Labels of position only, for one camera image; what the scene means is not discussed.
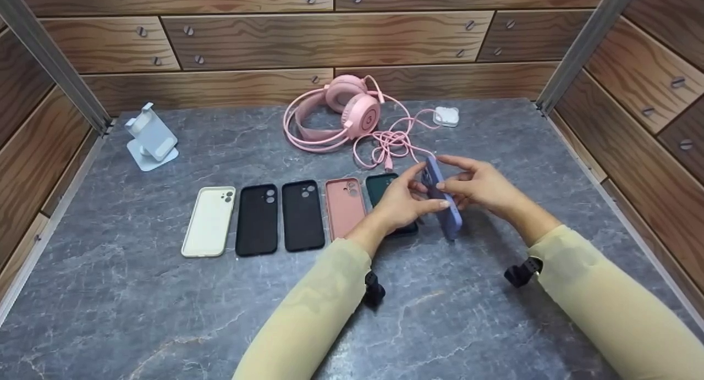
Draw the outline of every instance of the black phone case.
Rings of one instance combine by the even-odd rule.
[[[279,195],[276,185],[247,186],[239,195],[237,238],[234,251],[240,256],[276,252],[278,232]]]
[[[367,193],[369,194],[369,201],[372,203],[372,207],[376,207],[384,196],[384,192],[387,191],[387,187],[391,184],[392,180],[398,178],[398,174],[389,173],[381,175],[372,175],[367,177],[365,180],[365,185],[367,185]],[[391,232],[388,237],[398,236],[398,235],[414,235],[418,232],[418,224],[414,221],[412,224],[400,227],[393,232]]]
[[[296,252],[322,248],[325,245],[325,230],[316,182],[291,182],[281,188],[281,196],[286,250]]]

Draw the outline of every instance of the headphones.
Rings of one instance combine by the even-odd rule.
[[[374,82],[377,91],[370,91],[367,88],[367,79]],[[317,153],[332,151],[346,142],[368,135],[374,130],[379,124],[380,104],[384,103],[384,97],[394,100],[388,95],[382,94],[377,81],[371,76],[367,75],[363,79],[353,75],[338,76],[323,89],[312,90],[299,96],[286,108],[284,132],[291,144],[298,149]],[[291,108],[301,100],[301,104],[291,111]],[[302,126],[302,122],[310,116],[314,107],[322,104],[327,104],[332,110],[342,115],[342,129],[318,130]],[[294,136],[289,130],[291,119],[294,119],[302,139]]]

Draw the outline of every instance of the yellow sleeve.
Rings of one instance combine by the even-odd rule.
[[[355,243],[332,242],[259,330],[233,380],[312,377],[362,302],[371,264]]]
[[[538,282],[623,378],[704,378],[704,347],[658,298],[565,225],[528,250]]]

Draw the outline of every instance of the phone case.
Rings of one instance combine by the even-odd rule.
[[[256,185],[239,195],[237,238],[234,251],[240,256],[276,252],[279,245],[279,197],[276,185]]]
[[[460,216],[460,210],[457,209],[457,205],[455,205],[454,200],[452,200],[452,196],[440,192],[440,190],[435,187],[435,185],[444,180],[445,178],[443,178],[440,173],[440,166],[438,166],[435,157],[426,157],[421,182],[428,188],[428,197],[447,200],[450,203],[450,207],[448,207],[447,210],[436,212],[436,215],[440,221],[440,227],[442,228],[445,238],[455,240],[462,228],[462,217]]]
[[[203,188],[198,192],[186,237],[181,245],[181,255],[184,257],[222,255],[236,192],[237,190],[232,186]]]
[[[332,240],[345,237],[366,215],[357,178],[325,182],[325,205]]]
[[[320,194],[314,180],[291,182],[281,188],[284,212],[284,246],[289,252],[325,245]]]
[[[392,180],[398,178],[398,174],[389,173],[381,175],[372,175],[367,177],[365,180],[365,185],[367,185],[367,193],[369,194],[369,201],[372,203],[372,207],[376,207],[384,196],[384,192],[387,187],[391,184]],[[414,221],[412,224],[400,227],[393,232],[391,232],[387,237],[395,237],[401,235],[414,235],[418,232],[418,224]]]

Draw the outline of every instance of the white phone case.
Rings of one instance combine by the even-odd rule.
[[[222,255],[236,192],[237,190],[232,186],[208,187],[198,192],[186,238],[181,246],[181,255],[184,257]]]

